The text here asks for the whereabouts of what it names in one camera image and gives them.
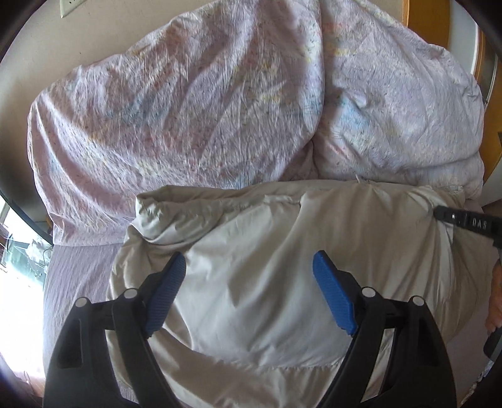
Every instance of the bed sheet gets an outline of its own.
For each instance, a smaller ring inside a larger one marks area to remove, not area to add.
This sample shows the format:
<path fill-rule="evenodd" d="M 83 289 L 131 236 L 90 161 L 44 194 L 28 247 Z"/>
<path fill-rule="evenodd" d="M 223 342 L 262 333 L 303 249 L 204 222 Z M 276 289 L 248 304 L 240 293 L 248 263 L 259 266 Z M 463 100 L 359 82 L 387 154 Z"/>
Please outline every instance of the bed sheet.
<path fill-rule="evenodd" d="M 73 302 L 80 296 L 86 296 L 92 302 L 106 300 L 110 272 L 120 247 L 120 244 L 54 247 L 44 292 L 43 364 L 46 372 L 54 344 Z M 486 300 L 447 345 L 459 400 L 488 362 L 482 352 L 486 340 L 484 319 L 487 309 Z M 123 396 L 135 399 L 132 390 L 119 385 Z"/>
<path fill-rule="evenodd" d="M 54 242 L 110 244 L 135 195 L 166 184 L 365 178 L 475 198 L 482 116 L 448 51 L 364 0 L 219 0 L 42 91 L 29 157 Z"/>

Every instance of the bed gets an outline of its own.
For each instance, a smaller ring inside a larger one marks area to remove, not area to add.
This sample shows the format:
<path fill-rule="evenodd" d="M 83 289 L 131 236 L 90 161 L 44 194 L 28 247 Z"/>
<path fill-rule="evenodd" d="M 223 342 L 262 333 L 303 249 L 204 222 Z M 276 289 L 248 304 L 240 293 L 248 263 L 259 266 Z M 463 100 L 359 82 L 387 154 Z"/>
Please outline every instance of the bed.
<path fill-rule="evenodd" d="M 165 24 L 175 15 L 195 9 L 204 3 L 204 1 L 192 1 L 169 4 L 155 0 L 124 3 L 113 0 L 106 2 L 88 0 L 61 20 L 59 3 L 55 0 L 46 1 L 25 24 L 0 65 L 0 75 L 9 74 L 16 78 L 15 81 L 0 82 L 3 84 L 0 87 L 0 100 L 3 104 L 0 118 L 2 127 L 12 134 L 26 134 L 27 114 L 22 112 L 27 112 L 31 101 L 43 88 L 79 64 L 88 64 L 125 51 L 139 38 Z M 456 2 L 431 2 L 427 6 L 433 8 L 437 3 L 441 3 L 443 9 L 435 13 L 434 17 L 446 19 L 447 29 L 442 20 L 424 24 L 426 18 L 421 13 L 426 7 L 418 7 L 412 0 L 375 3 L 428 42 L 442 46 L 449 45 L 464 69 L 473 73 L 478 82 L 488 83 L 488 86 L 485 85 L 487 90 L 483 95 L 488 108 L 481 147 L 487 188 L 483 189 L 480 202 L 484 204 L 500 198 L 497 189 L 489 187 L 498 184 L 497 174 L 501 169 L 498 162 L 502 148 L 498 132 L 494 130 L 498 126 L 497 113 L 501 106 L 497 99 L 500 85 L 495 75 L 499 70 L 499 64 L 493 57 L 494 54 L 490 54 L 490 50 L 487 50 L 484 35 Z M 468 39 L 466 41 L 470 44 L 469 52 L 465 52 L 466 47 L 462 46 L 464 42 L 458 40 L 458 36 Z M 106 41 L 96 45 L 95 40 L 103 38 L 106 38 Z M 15 103 L 11 102 L 12 95 L 15 95 Z M 22 150 L 19 146 L 24 146 L 25 139 L 11 138 L 9 143 L 15 147 L 13 150 L 19 152 Z M 25 167 L 28 166 L 24 154 L 18 154 L 18 159 Z M 58 330 L 71 308 L 73 299 L 85 295 L 92 301 L 104 300 L 108 272 L 119 248 L 120 243 L 100 246 L 56 245 L 44 293 L 46 366 Z M 74 293 L 74 296 L 70 299 L 66 296 L 67 293 Z M 466 394 L 487 362 L 482 354 L 482 344 L 485 340 L 483 328 L 485 311 L 486 305 L 480 307 L 473 314 L 469 324 L 448 345 L 459 399 Z"/>

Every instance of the blue grip pad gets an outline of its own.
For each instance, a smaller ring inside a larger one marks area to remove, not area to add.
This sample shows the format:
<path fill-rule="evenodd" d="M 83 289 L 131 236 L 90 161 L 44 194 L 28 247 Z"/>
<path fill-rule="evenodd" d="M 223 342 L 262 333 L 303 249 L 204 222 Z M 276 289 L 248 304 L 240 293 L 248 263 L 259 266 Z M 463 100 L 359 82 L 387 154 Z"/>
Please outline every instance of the blue grip pad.
<path fill-rule="evenodd" d="M 186 267 L 185 257 L 178 254 L 174 260 L 168 262 L 167 270 L 162 271 L 162 279 L 147 305 L 147 322 L 144 329 L 148 336 L 164 324 L 167 313 L 185 279 Z"/>
<path fill-rule="evenodd" d="M 331 314 L 335 318 L 336 324 L 341 329 L 344 329 L 350 336 L 353 336 L 357 330 L 354 304 L 336 278 L 332 270 L 334 265 L 332 266 L 330 263 L 331 262 L 328 262 L 321 253 L 317 252 L 312 262 L 314 277 L 321 288 L 324 298 L 331 310 Z"/>

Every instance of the white rivet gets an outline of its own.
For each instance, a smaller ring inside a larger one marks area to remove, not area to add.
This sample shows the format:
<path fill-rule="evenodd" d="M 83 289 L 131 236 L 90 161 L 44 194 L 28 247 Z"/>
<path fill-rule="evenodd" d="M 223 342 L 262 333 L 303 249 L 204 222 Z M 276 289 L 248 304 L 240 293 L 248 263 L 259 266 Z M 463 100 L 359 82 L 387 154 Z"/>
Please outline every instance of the white rivet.
<path fill-rule="evenodd" d="M 364 287 L 364 288 L 362 288 L 362 295 L 364 297 L 373 297 L 376 294 L 377 293 L 375 292 L 375 290 L 372 287 Z"/>
<path fill-rule="evenodd" d="M 86 299 L 86 298 L 84 298 L 84 297 L 79 297 L 79 298 L 75 301 L 75 306 L 77 306 L 78 308 L 82 308 L 82 307 L 84 307 L 86 304 L 87 304 L 87 299 Z"/>
<path fill-rule="evenodd" d="M 126 299 L 132 299 L 132 298 L 136 297 L 137 294 L 138 294 L 138 291 L 134 288 L 131 288 L 131 289 L 128 289 L 124 292 L 124 297 Z"/>
<path fill-rule="evenodd" d="M 425 300 L 423 300 L 420 296 L 413 296 L 413 303 L 417 306 L 425 305 Z"/>

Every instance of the black clamp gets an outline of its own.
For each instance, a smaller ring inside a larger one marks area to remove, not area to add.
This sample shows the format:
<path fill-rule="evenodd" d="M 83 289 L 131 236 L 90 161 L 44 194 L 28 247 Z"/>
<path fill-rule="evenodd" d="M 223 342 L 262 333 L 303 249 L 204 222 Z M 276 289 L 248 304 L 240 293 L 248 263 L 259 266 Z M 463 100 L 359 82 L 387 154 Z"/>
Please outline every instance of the black clamp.
<path fill-rule="evenodd" d="M 185 276 L 185 259 L 173 255 L 162 272 L 116 300 L 75 302 L 56 343 L 47 373 L 45 408 L 181 408 L 148 345 L 162 327 Z M 314 276 L 337 324 L 352 343 L 318 408 L 455 408 L 455 385 L 444 343 L 424 300 L 384 299 L 339 271 L 324 251 Z M 385 329 L 394 341 L 379 394 L 361 402 Z M 122 398 L 113 373 L 105 330 L 115 330 L 139 404 Z"/>
<path fill-rule="evenodd" d="M 500 253 L 500 249 L 502 249 L 502 218 L 444 206 L 434 208 L 434 217 L 438 221 L 453 224 L 493 239 L 493 246 L 498 248 Z"/>

